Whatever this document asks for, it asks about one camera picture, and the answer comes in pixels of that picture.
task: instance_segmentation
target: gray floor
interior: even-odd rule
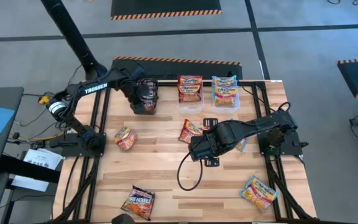
[[[111,1],[63,0],[84,34],[156,30],[250,27],[243,0],[221,0],[224,13],[215,16],[111,21]],[[342,0],[251,0],[258,27],[358,24],[358,6]],[[0,0],[0,37],[59,35],[39,1]],[[358,58],[358,29],[261,32],[271,79],[283,80],[305,148],[308,180],[318,216],[358,223],[358,141],[348,119],[358,114],[358,100],[348,90],[335,61]],[[243,64],[244,78],[261,79],[252,33],[169,35],[87,39],[96,58],[109,65],[114,56],[203,58]],[[58,91],[79,65],[64,40],[0,42],[0,86],[23,86],[27,93]],[[82,80],[80,71],[75,80]],[[23,123],[44,108],[24,97],[17,120]],[[31,135],[53,123],[47,114],[14,131]],[[55,134],[50,129],[45,135]],[[16,156],[27,146],[6,146]],[[43,222],[52,199],[19,202],[11,223]]]

